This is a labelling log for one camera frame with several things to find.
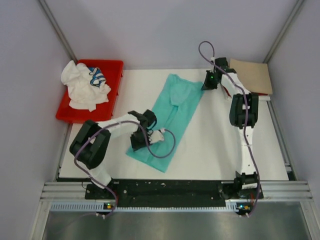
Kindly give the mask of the teal t shirt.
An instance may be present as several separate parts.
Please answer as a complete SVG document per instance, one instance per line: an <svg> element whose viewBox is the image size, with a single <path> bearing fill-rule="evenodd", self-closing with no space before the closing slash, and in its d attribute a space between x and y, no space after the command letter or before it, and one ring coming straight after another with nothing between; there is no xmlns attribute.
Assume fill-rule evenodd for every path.
<svg viewBox="0 0 320 240"><path fill-rule="evenodd" d="M126 155L163 173L166 172L203 96L202 85L200 81L193 82L176 74L169 74L152 108L157 118L153 129L166 129L169 132L164 132L164 141L150 146L155 155L167 157L154 157L147 147L137 151L130 147Z"/></svg>

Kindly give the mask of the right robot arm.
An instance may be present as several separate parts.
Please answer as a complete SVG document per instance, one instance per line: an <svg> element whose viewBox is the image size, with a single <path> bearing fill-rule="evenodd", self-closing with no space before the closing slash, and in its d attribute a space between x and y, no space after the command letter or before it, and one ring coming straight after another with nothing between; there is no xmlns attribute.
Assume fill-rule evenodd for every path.
<svg viewBox="0 0 320 240"><path fill-rule="evenodd" d="M232 186L226 186L222 193L231 198L248 197L259 185L259 171L253 157L253 132L258 122L259 96L245 88L235 69L230 68L225 57L211 57L213 68L206 71L202 90L214 90L218 85L231 97L229 122L235 129L237 139L238 166Z"/></svg>

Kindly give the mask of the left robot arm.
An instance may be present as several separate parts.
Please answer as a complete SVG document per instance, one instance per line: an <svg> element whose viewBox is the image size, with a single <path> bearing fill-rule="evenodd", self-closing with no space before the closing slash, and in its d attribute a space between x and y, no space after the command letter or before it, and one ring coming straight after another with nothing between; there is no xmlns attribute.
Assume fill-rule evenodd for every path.
<svg viewBox="0 0 320 240"><path fill-rule="evenodd" d="M114 191L112 180L102 162L110 140L130 134L131 148L134 151L164 141L162 130L153 130L157 123L154 112L129 111L127 114L102 122L87 120L81 126L69 147L76 160L85 165L84 172L92 178L96 192L102 198L109 198Z"/></svg>

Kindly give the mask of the white folded t shirt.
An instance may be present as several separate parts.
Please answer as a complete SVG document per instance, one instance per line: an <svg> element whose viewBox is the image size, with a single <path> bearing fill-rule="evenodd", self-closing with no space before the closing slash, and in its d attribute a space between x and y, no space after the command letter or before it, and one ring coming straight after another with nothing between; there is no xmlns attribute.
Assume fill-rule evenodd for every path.
<svg viewBox="0 0 320 240"><path fill-rule="evenodd" d="M222 93L224 96L224 99L231 102L232 101L232 97L230 96L229 92L227 91L227 89L225 87L222 87ZM268 94L258 94L259 97L259 101L270 101L271 98Z"/></svg>

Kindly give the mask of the beige folded t shirt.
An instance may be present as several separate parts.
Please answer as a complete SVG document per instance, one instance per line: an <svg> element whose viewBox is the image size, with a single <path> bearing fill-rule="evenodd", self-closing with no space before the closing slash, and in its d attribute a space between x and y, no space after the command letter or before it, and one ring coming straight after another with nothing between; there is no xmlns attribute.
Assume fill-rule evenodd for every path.
<svg viewBox="0 0 320 240"><path fill-rule="evenodd" d="M238 79L250 92L272 95L272 83L267 63L230 59L229 67L237 73Z"/></svg>

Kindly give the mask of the white printed t shirt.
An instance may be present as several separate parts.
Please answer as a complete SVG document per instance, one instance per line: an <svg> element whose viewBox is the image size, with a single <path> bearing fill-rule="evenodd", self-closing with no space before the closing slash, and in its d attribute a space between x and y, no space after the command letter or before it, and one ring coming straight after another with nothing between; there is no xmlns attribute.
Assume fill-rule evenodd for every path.
<svg viewBox="0 0 320 240"><path fill-rule="evenodd" d="M93 112L97 105L109 102L108 94L112 89L98 67L71 60L63 69L60 80L67 86L68 105L72 109Z"/></svg>

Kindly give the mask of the red plastic bin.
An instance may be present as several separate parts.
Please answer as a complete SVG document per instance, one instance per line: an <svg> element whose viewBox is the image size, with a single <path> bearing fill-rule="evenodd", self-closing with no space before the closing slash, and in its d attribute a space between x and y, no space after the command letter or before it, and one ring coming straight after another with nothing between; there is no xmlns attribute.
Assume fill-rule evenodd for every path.
<svg viewBox="0 0 320 240"><path fill-rule="evenodd" d="M123 76L124 62L121 60L81 59L75 63L84 63L87 67L100 68L101 72L106 78L106 83L111 87L111 91L108 94L109 102L98 104L96 106L96 110L92 112L88 110L73 109L69 106L70 98L68 96L68 88L65 85L66 90L61 99L55 117L58 120L69 124L82 124L86 120L99 122L111 119L121 78Z"/></svg>

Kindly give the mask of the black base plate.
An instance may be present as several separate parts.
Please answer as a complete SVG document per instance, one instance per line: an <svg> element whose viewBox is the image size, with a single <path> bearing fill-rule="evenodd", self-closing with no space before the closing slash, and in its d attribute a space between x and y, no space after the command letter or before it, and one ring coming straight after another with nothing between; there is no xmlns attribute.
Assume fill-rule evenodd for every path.
<svg viewBox="0 0 320 240"><path fill-rule="evenodd" d="M256 189L241 190L219 180L112 179L107 185L115 193L95 184L86 187L86 200L117 200L122 208L224 207L226 200L249 200Z"/></svg>

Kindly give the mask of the aluminium frame rail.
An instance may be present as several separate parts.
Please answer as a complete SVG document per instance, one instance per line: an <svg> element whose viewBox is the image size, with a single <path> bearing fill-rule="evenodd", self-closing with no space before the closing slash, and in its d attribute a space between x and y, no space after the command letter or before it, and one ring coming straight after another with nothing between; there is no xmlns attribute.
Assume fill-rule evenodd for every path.
<svg viewBox="0 0 320 240"><path fill-rule="evenodd" d="M40 195L41 202L69 202L85 199L86 183L46 182ZM313 196L307 181L262 181L261 202L304 202Z"/></svg>

